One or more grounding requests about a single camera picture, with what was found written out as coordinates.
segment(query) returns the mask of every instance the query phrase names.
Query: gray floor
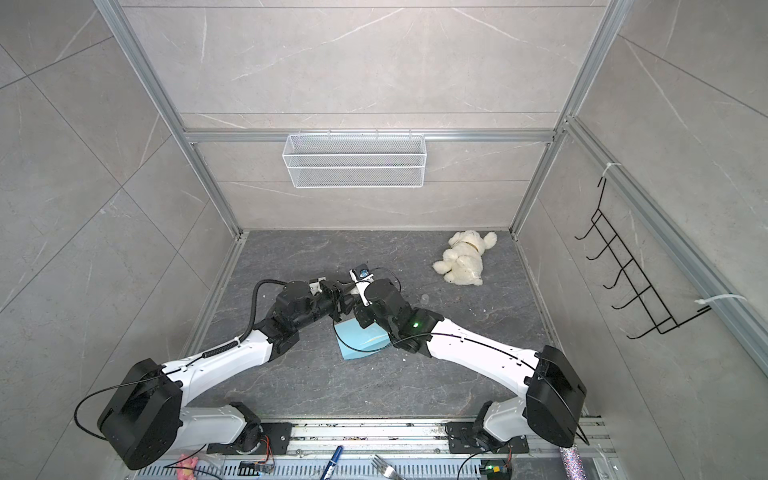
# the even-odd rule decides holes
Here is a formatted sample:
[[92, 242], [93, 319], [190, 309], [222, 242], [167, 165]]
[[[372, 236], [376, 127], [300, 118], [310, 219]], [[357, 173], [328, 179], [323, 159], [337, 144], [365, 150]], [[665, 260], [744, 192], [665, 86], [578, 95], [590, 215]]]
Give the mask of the gray floor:
[[[440, 231], [254, 231], [240, 255], [204, 345], [232, 339], [247, 324], [253, 285], [263, 278], [307, 280], [360, 263], [385, 266], [402, 281], [404, 297], [461, 326], [523, 348], [547, 341], [533, 292], [507, 232], [483, 256], [482, 286], [446, 283], [434, 270], [451, 233]], [[278, 286], [263, 286], [257, 319]], [[208, 390], [194, 405], [245, 402], [257, 414], [468, 415], [511, 393], [454, 363], [387, 349], [343, 360], [327, 319], [301, 332], [286, 355]]]

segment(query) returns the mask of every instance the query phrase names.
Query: white wire mesh basket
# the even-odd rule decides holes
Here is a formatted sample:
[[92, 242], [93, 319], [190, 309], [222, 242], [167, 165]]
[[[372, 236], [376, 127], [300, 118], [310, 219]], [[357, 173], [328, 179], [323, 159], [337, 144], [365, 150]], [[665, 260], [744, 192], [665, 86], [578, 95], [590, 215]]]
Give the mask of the white wire mesh basket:
[[283, 160], [296, 188], [421, 187], [427, 147], [421, 134], [292, 134]]

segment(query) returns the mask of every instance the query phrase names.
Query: blue marker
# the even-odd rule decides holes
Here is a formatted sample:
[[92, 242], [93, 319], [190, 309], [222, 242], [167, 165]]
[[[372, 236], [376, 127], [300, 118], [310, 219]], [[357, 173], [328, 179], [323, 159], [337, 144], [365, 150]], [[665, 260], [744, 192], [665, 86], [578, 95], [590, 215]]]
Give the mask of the blue marker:
[[329, 480], [331, 478], [331, 475], [333, 475], [333, 470], [336, 468], [336, 465], [339, 463], [339, 457], [341, 456], [341, 451], [344, 449], [341, 445], [336, 447], [336, 451], [333, 453], [333, 457], [328, 461], [328, 465], [326, 465], [326, 469], [323, 470], [323, 475], [320, 477], [320, 480]]

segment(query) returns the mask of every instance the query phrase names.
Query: white stuffed animal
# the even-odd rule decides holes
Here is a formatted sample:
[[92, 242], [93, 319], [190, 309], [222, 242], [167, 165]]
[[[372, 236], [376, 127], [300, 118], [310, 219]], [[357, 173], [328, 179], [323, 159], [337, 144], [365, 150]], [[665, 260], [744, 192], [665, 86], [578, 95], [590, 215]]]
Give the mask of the white stuffed animal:
[[448, 245], [451, 248], [442, 253], [442, 260], [434, 262], [435, 272], [444, 275], [448, 283], [456, 285], [482, 285], [482, 259], [485, 251], [496, 245], [496, 233], [480, 237], [474, 230], [456, 232]]

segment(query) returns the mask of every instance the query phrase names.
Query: sparkly silver cylinder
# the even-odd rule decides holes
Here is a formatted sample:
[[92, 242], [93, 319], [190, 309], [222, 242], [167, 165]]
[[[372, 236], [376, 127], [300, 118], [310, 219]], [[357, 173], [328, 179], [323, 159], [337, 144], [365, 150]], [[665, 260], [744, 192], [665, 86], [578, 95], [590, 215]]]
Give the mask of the sparkly silver cylinder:
[[560, 447], [560, 457], [563, 459], [568, 480], [587, 480], [587, 474], [584, 473], [584, 466], [581, 464], [581, 456], [578, 454], [576, 445], [569, 449]]

